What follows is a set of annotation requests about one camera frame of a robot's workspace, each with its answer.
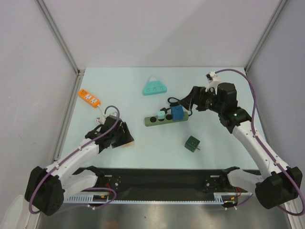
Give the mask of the blue cube socket adapter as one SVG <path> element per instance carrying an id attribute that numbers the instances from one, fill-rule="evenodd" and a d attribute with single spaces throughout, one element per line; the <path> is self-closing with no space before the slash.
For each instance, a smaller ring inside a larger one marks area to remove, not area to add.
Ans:
<path id="1" fill-rule="evenodd" d="M 171 107 L 171 115 L 173 121 L 180 121 L 184 118 L 184 111 L 181 105 Z"/>

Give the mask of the orange power strip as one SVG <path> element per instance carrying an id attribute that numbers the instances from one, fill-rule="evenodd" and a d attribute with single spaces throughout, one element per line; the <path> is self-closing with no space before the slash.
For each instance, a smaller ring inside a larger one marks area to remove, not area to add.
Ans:
<path id="1" fill-rule="evenodd" d="M 78 96 L 94 108 L 98 108 L 101 105 L 100 100 L 85 89 L 80 89 Z"/>

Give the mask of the light blue plug charger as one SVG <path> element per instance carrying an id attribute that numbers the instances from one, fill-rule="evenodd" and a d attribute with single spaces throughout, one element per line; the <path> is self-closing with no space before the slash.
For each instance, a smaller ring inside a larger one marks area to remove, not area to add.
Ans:
<path id="1" fill-rule="evenodd" d="M 165 118 L 165 111 L 158 111 L 157 113 L 157 119 L 162 120 Z"/>

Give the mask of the beige cube socket adapter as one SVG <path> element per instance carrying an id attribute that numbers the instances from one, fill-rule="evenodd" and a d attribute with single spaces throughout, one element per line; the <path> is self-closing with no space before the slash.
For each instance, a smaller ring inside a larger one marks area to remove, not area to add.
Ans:
<path id="1" fill-rule="evenodd" d="M 134 144 L 134 141 L 128 142 L 128 143 L 124 144 L 123 147 L 132 146 L 133 144 Z"/>

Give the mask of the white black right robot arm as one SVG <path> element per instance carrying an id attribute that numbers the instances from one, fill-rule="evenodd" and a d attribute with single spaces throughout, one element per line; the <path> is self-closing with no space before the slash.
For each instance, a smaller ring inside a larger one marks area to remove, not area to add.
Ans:
<path id="1" fill-rule="evenodd" d="M 216 88 L 194 86 L 191 92 L 179 101 L 187 110 L 211 110 L 218 114 L 220 123 L 239 140 L 250 154 L 260 171 L 260 176 L 238 168 L 229 170 L 220 179 L 224 191 L 240 187 L 255 194 L 266 209 L 280 206 L 290 200 L 305 198 L 300 191 L 303 174 L 298 167 L 290 167 L 267 143 L 260 139 L 254 120 L 238 106 L 237 90 L 232 83 L 220 83 Z"/>

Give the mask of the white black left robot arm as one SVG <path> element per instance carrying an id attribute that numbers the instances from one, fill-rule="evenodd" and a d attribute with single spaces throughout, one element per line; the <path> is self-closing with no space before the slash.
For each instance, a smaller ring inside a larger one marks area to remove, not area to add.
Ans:
<path id="1" fill-rule="evenodd" d="M 103 124 L 89 131 L 68 156 L 31 171 L 24 196 L 29 203 L 29 212 L 51 216 L 61 208 L 65 199 L 83 190 L 112 192 L 105 186 L 104 173 L 98 168 L 90 166 L 79 174 L 75 172 L 108 147 L 117 148 L 133 142 L 126 122 L 114 116 L 107 117 Z"/>

